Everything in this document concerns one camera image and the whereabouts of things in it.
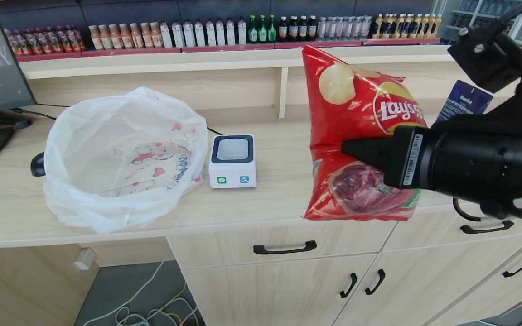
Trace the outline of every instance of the gray floor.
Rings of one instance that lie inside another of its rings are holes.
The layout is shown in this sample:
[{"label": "gray floor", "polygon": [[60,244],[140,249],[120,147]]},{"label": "gray floor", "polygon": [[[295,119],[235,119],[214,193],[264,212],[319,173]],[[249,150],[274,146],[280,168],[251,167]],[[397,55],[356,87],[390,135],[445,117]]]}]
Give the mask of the gray floor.
[{"label": "gray floor", "polygon": [[[149,280],[158,265],[159,263],[101,268],[74,326],[83,326],[88,320],[102,316],[128,301]],[[183,288],[183,284],[184,279],[178,264],[174,261],[165,262],[154,280],[128,306],[132,313],[146,316],[151,309],[161,307],[174,297]],[[196,307],[188,288],[185,289],[181,297],[184,297],[193,308]],[[170,309],[166,309],[166,312],[175,313],[180,318],[185,318],[190,310],[184,303],[179,302],[172,304]],[[130,319],[126,324],[133,324],[138,321],[137,319]],[[165,316],[159,315],[150,321],[151,325],[174,326]],[[502,318],[489,318],[486,321],[500,326],[516,326],[522,321],[522,307]],[[87,326],[114,326],[115,324],[114,314],[112,314],[101,320],[91,322]],[[484,326],[484,324],[475,321],[461,326]]]}]

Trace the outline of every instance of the white scanner box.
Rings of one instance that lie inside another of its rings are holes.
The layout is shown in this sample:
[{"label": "white scanner box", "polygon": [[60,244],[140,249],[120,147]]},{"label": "white scanner box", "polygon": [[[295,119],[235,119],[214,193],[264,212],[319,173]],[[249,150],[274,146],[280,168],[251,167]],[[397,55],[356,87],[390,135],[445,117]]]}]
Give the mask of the white scanner box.
[{"label": "white scanner box", "polygon": [[251,134],[215,136],[209,180],[211,188],[257,187],[255,139]]}]

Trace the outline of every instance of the computer mouse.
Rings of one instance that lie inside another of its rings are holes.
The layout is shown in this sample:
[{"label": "computer mouse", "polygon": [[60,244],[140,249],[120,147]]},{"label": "computer mouse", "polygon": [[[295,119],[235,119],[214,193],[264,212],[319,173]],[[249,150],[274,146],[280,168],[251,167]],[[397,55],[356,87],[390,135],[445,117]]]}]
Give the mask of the computer mouse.
[{"label": "computer mouse", "polygon": [[31,175],[33,176],[45,176],[45,168],[44,168],[44,153],[41,152],[31,160],[31,165],[29,168],[31,169]]}]

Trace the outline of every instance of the white plastic bag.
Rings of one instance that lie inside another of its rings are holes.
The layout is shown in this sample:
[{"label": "white plastic bag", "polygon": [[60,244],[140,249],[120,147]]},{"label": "white plastic bag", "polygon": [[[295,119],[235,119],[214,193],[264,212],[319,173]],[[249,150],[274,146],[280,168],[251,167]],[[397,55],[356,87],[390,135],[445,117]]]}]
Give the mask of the white plastic bag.
[{"label": "white plastic bag", "polygon": [[46,203],[66,225],[99,234],[145,226],[203,183],[207,136],[189,105],[145,87],[81,101],[49,132]]}]

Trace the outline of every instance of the barcode label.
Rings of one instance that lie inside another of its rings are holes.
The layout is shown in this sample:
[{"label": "barcode label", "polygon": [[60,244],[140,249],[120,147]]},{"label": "barcode label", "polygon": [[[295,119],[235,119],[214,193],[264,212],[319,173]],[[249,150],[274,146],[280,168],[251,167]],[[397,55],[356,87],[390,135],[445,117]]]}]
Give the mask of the barcode label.
[{"label": "barcode label", "polygon": [[422,147],[422,138],[423,136],[421,134],[414,135],[414,141],[412,141],[412,148],[410,149],[410,155],[408,156],[408,165],[406,165],[406,174],[402,181],[402,185],[404,186],[410,186],[412,184],[412,179],[414,179],[414,171],[416,171],[416,163],[418,163],[418,154]]}]

